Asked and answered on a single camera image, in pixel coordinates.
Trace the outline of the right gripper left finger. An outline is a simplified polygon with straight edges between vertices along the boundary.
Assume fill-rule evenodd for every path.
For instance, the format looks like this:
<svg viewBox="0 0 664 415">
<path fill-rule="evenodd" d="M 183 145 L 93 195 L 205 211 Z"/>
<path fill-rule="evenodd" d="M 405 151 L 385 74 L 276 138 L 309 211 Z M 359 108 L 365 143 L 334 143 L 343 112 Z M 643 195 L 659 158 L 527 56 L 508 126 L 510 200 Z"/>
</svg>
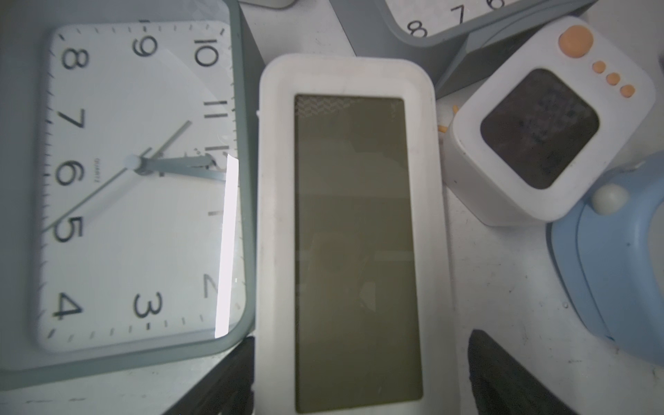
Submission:
<svg viewBox="0 0 664 415">
<path fill-rule="evenodd" d="M 254 354 L 248 336 L 164 414 L 253 414 Z"/>
</svg>

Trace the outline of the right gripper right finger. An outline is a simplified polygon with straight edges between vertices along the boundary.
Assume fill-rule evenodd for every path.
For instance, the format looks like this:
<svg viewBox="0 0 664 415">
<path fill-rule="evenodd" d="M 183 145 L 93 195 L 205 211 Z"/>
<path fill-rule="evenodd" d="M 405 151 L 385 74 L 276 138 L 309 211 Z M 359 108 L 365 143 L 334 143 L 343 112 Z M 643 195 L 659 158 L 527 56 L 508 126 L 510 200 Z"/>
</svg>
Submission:
<svg viewBox="0 0 664 415">
<path fill-rule="evenodd" d="M 470 383 L 480 414 L 574 414 L 483 330 L 468 346 Z"/>
</svg>

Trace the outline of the white wide digital clock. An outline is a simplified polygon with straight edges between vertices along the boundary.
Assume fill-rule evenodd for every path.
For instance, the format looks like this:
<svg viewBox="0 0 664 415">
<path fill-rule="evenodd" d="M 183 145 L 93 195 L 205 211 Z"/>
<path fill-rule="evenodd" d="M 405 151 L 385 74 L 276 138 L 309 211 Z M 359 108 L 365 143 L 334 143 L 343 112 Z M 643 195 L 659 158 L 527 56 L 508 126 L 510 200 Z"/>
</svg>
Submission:
<svg viewBox="0 0 664 415">
<path fill-rule="evenodd" d="M 271 62 L 257 231 L 256 413 L 460 413 L 436 100 L 421 67 Z"/>
</svg>

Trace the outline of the light blue square clock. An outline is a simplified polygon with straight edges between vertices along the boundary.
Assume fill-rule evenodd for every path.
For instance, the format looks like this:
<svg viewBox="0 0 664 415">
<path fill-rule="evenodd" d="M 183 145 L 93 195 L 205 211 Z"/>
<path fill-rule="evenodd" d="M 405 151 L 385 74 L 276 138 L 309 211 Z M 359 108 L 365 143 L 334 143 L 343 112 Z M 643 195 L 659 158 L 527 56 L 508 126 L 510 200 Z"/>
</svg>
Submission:
<svg viewBox="0 0 664 415">
<path fill-rule="evenodd" d="M 589 332 L 662 365 L 662 152 L 606 171 L 548 225 L 547 243 Z"/>
</svg>

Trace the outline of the white orange digital clock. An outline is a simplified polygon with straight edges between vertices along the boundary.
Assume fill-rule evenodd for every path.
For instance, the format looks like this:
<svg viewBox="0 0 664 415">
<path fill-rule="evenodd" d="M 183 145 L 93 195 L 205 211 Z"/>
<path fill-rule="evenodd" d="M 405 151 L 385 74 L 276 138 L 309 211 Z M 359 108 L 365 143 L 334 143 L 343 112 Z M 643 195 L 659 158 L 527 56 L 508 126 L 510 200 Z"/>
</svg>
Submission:
<svg viewBox="0 0 664 415">
<path fill-rule="evenodd" d="M 460 107 L 445 184 L 483 224 L 565 216 L 655 105 L 648 74 L 587 22 L 550 22 Z"/>
</svg>

